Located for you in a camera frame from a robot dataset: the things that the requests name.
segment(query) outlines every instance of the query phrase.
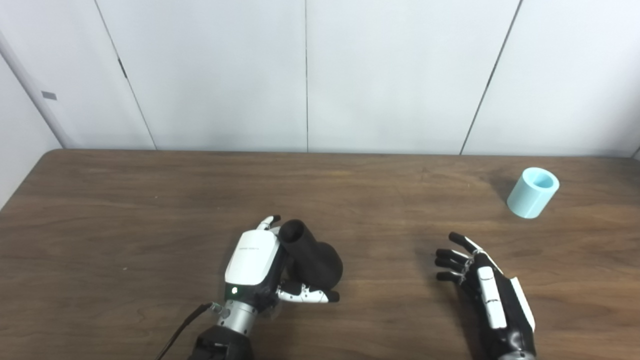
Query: teal container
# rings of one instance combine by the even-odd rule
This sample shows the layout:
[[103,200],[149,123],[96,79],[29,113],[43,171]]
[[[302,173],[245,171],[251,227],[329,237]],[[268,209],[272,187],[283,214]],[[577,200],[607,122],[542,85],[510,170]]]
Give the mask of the teal container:
[[521,218],[537,218],[559,187],[560,181],[554,174],[530,167],[522,172],[507,198],[507,205]]

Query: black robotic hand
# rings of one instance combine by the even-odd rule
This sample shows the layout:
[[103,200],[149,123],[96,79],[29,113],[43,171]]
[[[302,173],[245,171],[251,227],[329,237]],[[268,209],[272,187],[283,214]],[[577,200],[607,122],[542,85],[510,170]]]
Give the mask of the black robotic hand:
[[471,298],[480,323],[480,340],[497,360],[534,360],[535,322],[518,278],[508,279],[491,257],[464,235],[449,234],[471,256],[438,249],[435,263],[452,271],[438,272],[439,281],[460,285]]

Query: wood grain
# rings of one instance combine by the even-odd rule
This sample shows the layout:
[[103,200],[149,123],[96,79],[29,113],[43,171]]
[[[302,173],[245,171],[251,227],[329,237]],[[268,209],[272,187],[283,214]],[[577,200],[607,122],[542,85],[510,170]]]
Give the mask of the wood grain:
[[[524,220],[504,200],[530,166],[561,187]],[[640,354],[636,161],[52,151],[0,212],[3,358],[152,359],[198,304],[221,301],[239,235],[273,213],[303,219],[345,271],[340,303],[259,322],[259,359],[470,359],[468,304],[434,280],[449,231],[519,276],[540,359]]]

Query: silver metal joint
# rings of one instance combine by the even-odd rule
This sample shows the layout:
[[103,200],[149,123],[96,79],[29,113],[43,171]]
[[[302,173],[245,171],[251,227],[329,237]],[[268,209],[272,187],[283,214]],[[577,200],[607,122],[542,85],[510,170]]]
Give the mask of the silver metal joint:
[[220,311],[217,325],[249,336],[256,316],[258,310],[255,307],[244,302],[227,300],[225,307]]
[[514,351],[500,356],[498,360],[536,360],[536,357],[528,351]]

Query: wooden table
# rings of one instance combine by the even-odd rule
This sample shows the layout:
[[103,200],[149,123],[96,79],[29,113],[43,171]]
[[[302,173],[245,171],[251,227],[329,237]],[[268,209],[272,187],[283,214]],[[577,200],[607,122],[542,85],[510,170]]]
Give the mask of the wooden table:
[[[504,201],[530,166],[561,187],[524,220]],[[0,212],[2,358],[153,359],[222,300],[240,234],[273,213],[338,250],[342,299],[262,319],[259,359],[470,359],[470,306],[434,280],[449,231],[519,276],[540,359],[640,356],[637,161],[53,151]],[[213,323],[201,316],[166,358]]]

